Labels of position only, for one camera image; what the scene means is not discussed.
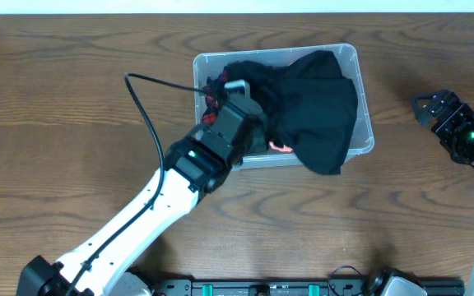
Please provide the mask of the black garment pile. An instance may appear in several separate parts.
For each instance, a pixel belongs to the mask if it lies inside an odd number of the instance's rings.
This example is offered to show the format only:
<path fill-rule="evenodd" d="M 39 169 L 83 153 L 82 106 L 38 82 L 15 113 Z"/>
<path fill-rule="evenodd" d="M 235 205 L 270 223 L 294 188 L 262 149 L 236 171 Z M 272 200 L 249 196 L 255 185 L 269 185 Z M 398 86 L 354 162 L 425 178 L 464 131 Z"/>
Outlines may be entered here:
<path fill-rule="evenodd" d="M 310 171 L 337 175 L 356 124 L 358 98 L 334 54 L 318 50 L 288 66 L 233 62 L 229 81 L 245 80 L 266 114 L 266 142 L 289 146 Z"/>

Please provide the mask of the pink printed shirt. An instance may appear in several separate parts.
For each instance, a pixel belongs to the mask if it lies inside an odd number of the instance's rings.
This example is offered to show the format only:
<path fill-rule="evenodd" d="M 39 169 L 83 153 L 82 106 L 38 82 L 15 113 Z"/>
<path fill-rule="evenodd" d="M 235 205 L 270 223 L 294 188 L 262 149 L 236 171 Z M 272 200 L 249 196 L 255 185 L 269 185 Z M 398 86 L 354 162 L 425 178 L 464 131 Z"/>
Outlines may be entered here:
<path fill-rule="evenodd" d="M 269 146 L 272 150 L 279 151 L 281 153 L 292 153 L 293 149 L 289 146 L 283 145 L 283 146 L 277 146 L 273 141 L 269 142 Z"/>

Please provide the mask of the red navy plaid shirt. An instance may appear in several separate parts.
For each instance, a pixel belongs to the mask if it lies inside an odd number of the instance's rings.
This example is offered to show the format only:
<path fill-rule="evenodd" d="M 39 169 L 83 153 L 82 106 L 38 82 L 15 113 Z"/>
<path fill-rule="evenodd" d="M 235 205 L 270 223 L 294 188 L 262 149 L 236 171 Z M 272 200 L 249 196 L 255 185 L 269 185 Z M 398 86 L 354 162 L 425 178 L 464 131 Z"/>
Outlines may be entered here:
<path fill-rule="evenodd" d="M 225 103 L 227 98 L 224 86 L 226 82 L 229 81 L 229 74 L 228 67 L 224 67 L 217 78 L 207 78 L 207 83 L 202 88 L 205 95 L 205 105 L 207 109 L 201 117 L 201 123 L 212 125 L 216 121 L 221 106 Z"/>

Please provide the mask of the clear plastic storage bin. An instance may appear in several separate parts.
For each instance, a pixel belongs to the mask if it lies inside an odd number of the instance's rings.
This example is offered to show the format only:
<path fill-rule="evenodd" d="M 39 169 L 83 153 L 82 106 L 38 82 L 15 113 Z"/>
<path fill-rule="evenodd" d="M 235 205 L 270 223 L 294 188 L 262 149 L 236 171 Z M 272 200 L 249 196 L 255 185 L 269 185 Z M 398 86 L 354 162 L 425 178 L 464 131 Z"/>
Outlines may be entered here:
<path fill-rule="evenodd" d="M 343 76 L 352 79 L 355 85 L 358 108 L 354 131 L 345 163 L 358 156 L 367 154 L 374 148 L 374 134 L 369 116 L 364 83 L 360 70 L 359 55 L 351 44 L 326 44 L 307 47 L 283 49 L 263 49 L 249 51 L 234 51 L 221 53 L 200 53 L 193 60 L 193 85 L 200 89 L 206 85 L 207 78 L 215 79 L 222 72 L 224 66 L 232 62 L 254 61 L 268 66 L 287 66 L 302 58 L 304 55 L 318 50 L 330 51 L 334 54 L 342 70 Z M 199 124 L 202 115 L 207 109 L 204 96 L 194 94 L 195 124 Z M 260 169 L 302 165 L 295 154 L 269 150 L 262 154 L 246 156 L 243 163 L 234 166 L 233 170 Z"/>

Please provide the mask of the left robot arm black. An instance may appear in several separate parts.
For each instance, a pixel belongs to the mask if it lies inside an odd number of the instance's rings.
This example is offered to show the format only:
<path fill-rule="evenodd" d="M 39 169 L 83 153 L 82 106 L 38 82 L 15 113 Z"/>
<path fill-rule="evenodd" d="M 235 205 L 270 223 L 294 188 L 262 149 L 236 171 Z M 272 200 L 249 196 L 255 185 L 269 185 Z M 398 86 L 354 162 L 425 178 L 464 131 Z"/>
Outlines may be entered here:
<path fill-rule="evenodd" d="M 227 178 L 263 126 L 253 99 L 232 94 L 212 125 L 197 125 L 166 153 L 143 190 L 101 230 L 53 264 L 37 256 L 22 270 L 19 295 L 107 295 L 175 221 Z"/>

